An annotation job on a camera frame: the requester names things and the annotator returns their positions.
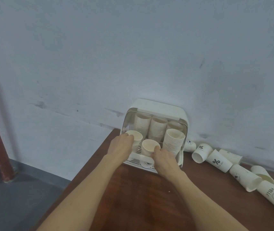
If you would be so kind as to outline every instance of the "person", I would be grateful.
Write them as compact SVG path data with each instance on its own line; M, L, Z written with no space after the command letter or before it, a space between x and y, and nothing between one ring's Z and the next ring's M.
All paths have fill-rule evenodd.
M133 135L114 138L97 167L59 204L38 231L89 230L112 174L128 159ZM247 229L195 186L178 166L171 152L156 147L152 154L158 174L170 181L192 214L198 231Z

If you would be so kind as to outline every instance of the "gray floor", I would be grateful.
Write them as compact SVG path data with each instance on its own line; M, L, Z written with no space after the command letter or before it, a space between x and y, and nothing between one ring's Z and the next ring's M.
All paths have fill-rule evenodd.
M48 173L42 172L40 176L48 177ZM29 230L62 191L63 186L44 182L26 172L17 174L10 183L0 178L0 231Z

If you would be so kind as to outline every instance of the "white cup holder box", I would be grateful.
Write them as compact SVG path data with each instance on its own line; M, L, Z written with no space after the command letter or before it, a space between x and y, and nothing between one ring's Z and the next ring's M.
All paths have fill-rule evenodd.
M181 147L181 150L176 156L177 163L180 167L183 165L183 146L186 141L187 131L188 131L188 119L185 111L182 108L163 104L155 101L145 100L145 99L137 99L132 107L127 111L123 123L123 127L121 130L121 134L125 133L129 130L134 130L134 119L136 113L145 113L151 116L165 118L168 121L178 122L183 125L183 133L185 134L185 140ZM132 152L130 157L125 164L138 167L147 171L151 171L157 173L154 168L154 160L151 157L141 155L141 144L137 150L137 152Z

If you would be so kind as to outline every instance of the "wooden table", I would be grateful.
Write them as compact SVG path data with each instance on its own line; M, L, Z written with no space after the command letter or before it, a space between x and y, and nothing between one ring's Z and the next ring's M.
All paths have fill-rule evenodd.
M119 132L119 129L114 129L110 133L34 230L97 166L107 153L110 141ZM248 230L274 230L274 206L257 191L247 192L229 173L223 173L208 163L195 163L187 152L184 153L182 170ZM106 188L91 230L195 230L195 225L169 182L157 174L122 164Z

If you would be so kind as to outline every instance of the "person's left arm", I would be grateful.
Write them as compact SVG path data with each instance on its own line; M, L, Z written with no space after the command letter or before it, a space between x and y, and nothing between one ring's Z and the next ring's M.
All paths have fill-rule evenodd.
M97 167L59 204L37 229L89 230L112 174L129 157L133 135L117 136Z

